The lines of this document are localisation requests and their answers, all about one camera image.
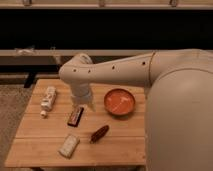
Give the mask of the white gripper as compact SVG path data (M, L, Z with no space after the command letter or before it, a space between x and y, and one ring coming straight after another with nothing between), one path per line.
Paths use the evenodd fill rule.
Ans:
M95 112L95 105L92 102L92 93L89 92L86 95L83 96L76 96L76 95L72 95L71 96L72 102L74 105L85 105L87 104L87 106L93 111Z

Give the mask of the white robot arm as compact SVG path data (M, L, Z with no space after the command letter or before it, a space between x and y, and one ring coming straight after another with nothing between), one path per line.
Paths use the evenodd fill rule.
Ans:
M147 171L213 171L213 53L154 51L95 64L80 53L59 70L75 103L92 83L144 87Z

